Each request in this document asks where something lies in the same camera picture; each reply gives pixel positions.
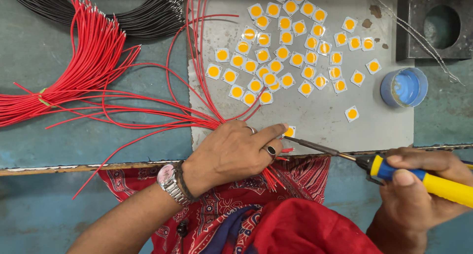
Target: silver ring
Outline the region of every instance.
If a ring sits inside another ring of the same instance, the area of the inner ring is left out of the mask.
[[[256,129],[254,129],[253,127],[249,127],[249,126],[246,126],[246,128],[249,128],[251,129],[251,135],[253,136],[254,134],[256,134]]]
[[[273,161],[275,158],[276,158],[276,150],[275,148],[271,147],[271,146],[268,146],[268,145],[265,145],[263,146],[264,150],[266,150],[269,154],[269,156],[271,156],[271,161]]]

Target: blue container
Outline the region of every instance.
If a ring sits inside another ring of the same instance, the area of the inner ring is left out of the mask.
[[[427,95],[427,77],[418,68],[404,68],[387,74],[381,83],[381,97],[393,107],[414,107]]]

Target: bracelet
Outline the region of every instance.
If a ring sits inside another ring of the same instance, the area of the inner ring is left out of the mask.
[[[184,195],[193,203],[198,202],[199,199],[192,196],[192,194],[189,192],[189,189],[186,186],[186,183],[184,182],[184,173],[182,172],[182,163],[184,161],[180,161],[178,163],[173,164],[174,170],[175,170],[175,175],[179,179],[179,183],[181,184],[182,187],[182,192]]]

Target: wire bundle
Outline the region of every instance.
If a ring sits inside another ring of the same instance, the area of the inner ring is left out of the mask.
[[[19,84],[16,84],[23,90],[27,91],[29,95],[21,95],[21,96],[0,95],[0,114],[3,114],[3,115],[0,115],[0,122],[2,122],[0,123],[0,125],[12,124],[14,122],[19,122],[27,118],[32,118],[39,115],[68,111],[68,112],[77,114],[78,117],[71,118],[57,124],[53,124],[47,127],[46,129],[50,129],[59,124],[63,124],[63,123],[81,119],[81,118],[91,118],[91,119],[102,121],[102,122],[112,123],[112,124],[115,124],[127,129],[158,129],[147,135],[141,136],[131,142],[128,142],[127,144],[121,146],[120,148],[115,150],[112,154],[110,154],[109,157],[106,160],[104,160],[104,162],[97,168],[94,174],[79,189],[79,191],[73,197],[74,199],[79,194],[79,192],[85,187],[85,185],[92,179],[95,173],[97,173],[98,170],[100,170],[100,168],[102,168],[102,166],[104,166],[105,163],[113,155],[115,155],[115,153],[117,153],[121,149],[135,142],[138,142],[139,140],[143,138],[146,138],[148,136],[151,136],[151,135],[154,135],[166,130],[182,128],[182,127],[202,127],[202,128],[215,130],[220,124],[245,116],[252,108],[254,108],[255,105],[257,105],[257,107],[249,115],[247,115],[244,118],[244,121],[248,120],[253,114],[255,114],[255,112],[260,107],[260,105],[258,104],[259,97],[255,100],[255,102],[253,103],[251,107],[249,107],[245,112],[241,113],[240,115],[235,116],[233,118],[229,118],[229,119],[223,118],[222,115],[220,115],[220,113],[216,109],[210,97],[210,92],[207,87],[207,83],[205,79],[205,69],[203,66],[203,58],[201,56],[197,56],[197,57],[194,56],[194,54],[202,53],[202,46],[203,46],[202,31],[203,31],[203,26],[204,26],[204,19],[215,17],[215,16],[238,17],[238,15],[222,14],[222,15],[207,15],[206,16],[205,6],[206,6],[207,0],[203,1],[202,8],[201,8],[201,1],[202,0],[198,0],[197,13],[194,12],[193,0],[187,1],[186,22],[174,35],[174,39],[171,43],[171,46],[169,47],[166,65],[160,65],[156,63],[131,64],[133,59],[138,55],[138,52],[140,49],[139,46],[134,46],[128,50],[125,50],[125,51],[130,51],[130,53],[128,54],[128,57],[119,67],[112,70],[113,67],[111,65],[113,64],[113,66],[115,66],[116,63],[115,64],[106,63],[104,62],[104,60],[115,61],[114,58],[119,57],[121,54],[119,50],[121,50],[122,44],[124,42],[125,33],[124,32],[119,33],[119,35],[117,35],[116,33],[116,31],[118,30],[118,22],[117,22],[118,18],[114,20],[107,20],[107,23],[105,22],[95,23],[96,26],[94,27],[82,27],[83,22],[89,25],[91,24],[90,19],[88,19],[87,17],[91,16],[92,20],[95,20],[96,18],[99,20],[102,20],[105,17],[101,14],[101,12],[97,11],[96,7],[91,6],[91,3],[89,0],[85,0],[83,1],[83,3],[80,3],[78,0],[74,0],[75,2],[74,8],[76,9],[76,14],[71,25],[71,36],[72,36],[73,28],[74,28],[74,23],[77,23],[78,31],[80,33],[80,38],[79,38],[80,47],[78,48],[77,52],[74,52],[71,65],[69,65],[69,67],[72,67],[72,68],[71,69],[68,68],[68,70],[66,70],[64,74],[72,74],[74,72],[74,73],[77,73],[76,76],[75,77],[66,77],[64,75],[61,76],[61,78],[53,86],[46,89],[43,93],[33,93],[21,87]],[[188,19],[189,9],[191,9],[191,13],[190,13],[192,17],[191,20]],[[192,52],[191,52],[192,63],[197,75],[198,82],[200,86],[202,87],[204,98],[202,98],[192,87],[189,86],[188,83],[186,83],[186,81],[184,81],[174,71],[169,69],[169,57],[170,57],[172,47],[174,45],[174,41],[177,38],[177,35],[183,29],[187,30],[189,46],[192,49]],[[101,31],[101,32],[105,32],[105,34],[107,35],[108,34],[115,35],[115,37],[113,39],[110,39],[110,38],[108,39],[105,37],[100,38],[100,39],[94,38],[94,41],[93,41],[94,44],[91,44],[91,46],[87,45],[87,47],[92,48],[95,51],[93,52],[79,51],[79,50],[82,50],[81,46],[86,45],[85,43],[88,40],[85,37],[86,34],[81,34],[81,33],[84,33],[84,31],[88,32],[89,30],[94,31],[94,33],[92,33],[93,35],[102,35],[102,33],[98,32],[98,31]],[[115,50],[107,52],[105,47],[110,48],[111,46],[114,46]],[[115,56],[112,56],[112,57],[106,56],[107,54],[110,55],[112,53]],[[83,63],[89,60],[94,61],[95,63],[91,63],[89,67],[86,67]],[[124,70],[126,70],[129,67],[141,66],[141,65],[144,65],[144,66],[151,65],[151,66],[160,67],[166,70],[168,88],[173,98],[173,101],[159,100],[156,98],[146,97],[146,96],[142,96],[138,94],[107,89],[107,85],[111,81],[113,81],[116,77],[118,77]],[[96,70],[94,73],[91,73],[90,72],[91,68],[94,68],[94,69],[106,68],[110,71],[99,72],[98,70]],[[177,77],[180,81],[182,81],[185,85],[187,85],[190,91],[194,92],[194,94],[211,110],[214,117],[204,114],[202,112],[196,111],[194,109],[191,109],[189,107],[180,105],[177,102],[173,94],[172,88],[170,86],[169,73],[171,73],[172,75]],[[88,92],[100,92],[101,94],[99,95],[85,94]],[[92,101],[92,99],[97,99],[97,98],[101,98],[101,103]],[[127,107],[127,106],[121,106],[121,105],[108,104],[108,103],[105,103],[105,98],[126,98],[126,99],[137,99],[137,100],[148,100],[148,101],[152,101],[156,103],[163,103],[169,106],[173,106],[177,109],[177,112],[163,112],[163,111],[159,111],[155,109]],[[81,101],[81,102],[85,102],[89,104],[90,106],[80,107],[80,108],[64,108],[63,106],[61,106],[61,104],[65,102],[70,102],[70,101]],[[50,111],[53,107],[56,107],[58,109],[54,111]],[[80,112],[81,110],[88,110],[88,111],[96,110],[96,111],[93,113],[84,114]],[[116,122],[110,117],[110,113],[121,113],[121,112],[141,112],[141,113],[146,113],[146,114],[156,114],[156,115],[173,118],[175,119],[175,121],[166,123],[166,124],[153,125],[153,124],[140,124],[138,121],[132,122],[132,123]],[[290,151],[292,151],[292,149],[284,149],[285,153],[288,153]],[[282,183],[277,179],[277,177],[268,168],[264,169],[263,176],[266,178],[268,187],[271,190],[275,190],[276,183],[279,183],[281,186],[284,187],[284,185],[282,185]]]
[[[138,55],[140,46],[122,51],[126,33],[119,29],[116,20],[107,19],[88,0],[75,0],[74,7],[72,24],[77,24],[78,45],[76,49],[74,26],[71,26],[73,55],[67,69],[38,96],[0,94],[0,127],[48,112],[51,110],[50,104],[78,98],[86,93],[81,90],[104,87],[120,76],[126,70],[125,66],[130,65]],[[127,57],[117,65],[124,52],[128,52]]]
[[[68,0],[17,0],[36,14],[64,26],[70,26],[75,15]],[[146,0],[139,7],[120,14],[106,15],[120,22],[131,39],[156,39],[175,34],[185,23],[183,0]]]

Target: watch face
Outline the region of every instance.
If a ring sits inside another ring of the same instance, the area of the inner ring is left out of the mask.
[[[164,185],[171,180],[171,177],[173,176],[174,172],[174,166],[173,165],[165,165],[161,168],[159,173],[157,173],[157,181],[158,183]]]

